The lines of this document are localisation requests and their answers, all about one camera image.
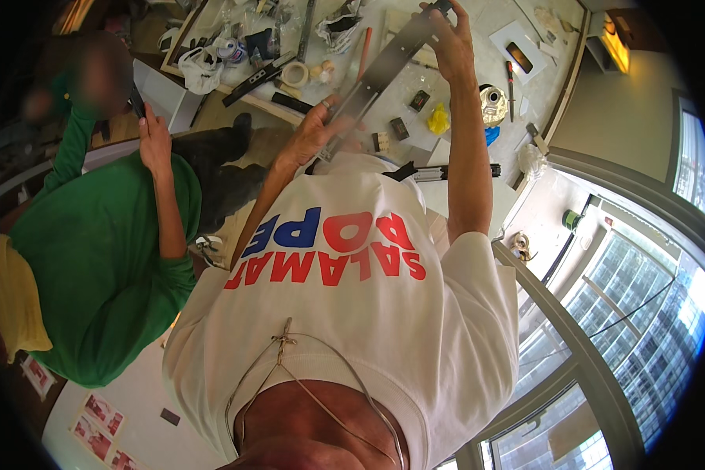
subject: yellow cloth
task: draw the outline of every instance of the yellow cloth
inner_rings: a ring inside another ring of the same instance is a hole
[[[436,105],[433,114],[428,118],[428,128],[431,132],[439,136],[449,130],[449,113],[444,110],[444,104]]]
[[[42,323],[34,273],[15,251],[8,235],[0,234],[0,334],[12,364],[16,352],[48,351],[52,343]]]

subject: blue letter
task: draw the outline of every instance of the blue letter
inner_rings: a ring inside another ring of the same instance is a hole
[[[320,215],[320,207],[310,208],[302,222],[284,222],[274,232],[274,241],[287,248],[311,248],[316,241]]]
[[[277,219],[279,218],[280,215],[277,214],[272,217],[269,221],[266,221],[260,226],[258,226],[258,229],[256,229],[253,239],[251,240],[251,243],[253,244],[250,244],[246,247],[241,258],[245,258],[248,255],[264,251],[266,245],[271,239],[271,231],[274,230],[274,226],[277,224]]]

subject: yellow plastic bag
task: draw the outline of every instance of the yellow plastic bag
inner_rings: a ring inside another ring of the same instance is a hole
[[[428,128],[437,136],[449,130],[449,113],[444,110],[444,104],[439,103],[434,113],[428,118]]]

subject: glass window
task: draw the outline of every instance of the glass window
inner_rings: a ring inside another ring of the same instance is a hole
[[[514,394],[506,406],[533,390],[571,354],[562,337],[519,283],[517,283],[517,305],[519,306],[519,373]]]
[[[435,470],[457,470],[457,461],[451,459],[449,462],[437,466]]]
[[[700,119],[686,111],[681,113],[674,192],[705,213],[705,132]]]
[[[502,468],[523,470],[613,467],[598,422],[576,384],[526,423],[492,441],[492,458],[499,459]]]
[[[667,287],[671,273],[647,249],[611,231],[602,250],[563,304],[588,336],[595,334],[592,343],[622,386],[648,450],[673,413],[705,337],[705,272],[682,253]]]

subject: small box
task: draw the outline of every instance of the small box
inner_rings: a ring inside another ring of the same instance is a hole
[[[410,107],[420,112],[420,110],[423,109],[423,106],[425,106],[425,103],[428,102],[429,98],[431,98],[431,95],[429,95],[423,90],[420,90],[415,94],[415,98],[413,98],[413,101],[410,102]]]
[[[386,132],[374,132],[371,136],[374,138],[376,152],[389,150],[389,135]]]
[[[403,141],[404,139],[410,136],[410,134],[407,132],[407,127],[405,127],[404,123],[402,122],[401,117],[396,117],[389,121],[389,123],[392,124],[392,128],[395,131],[395,136],[397,136],[398,141]]]

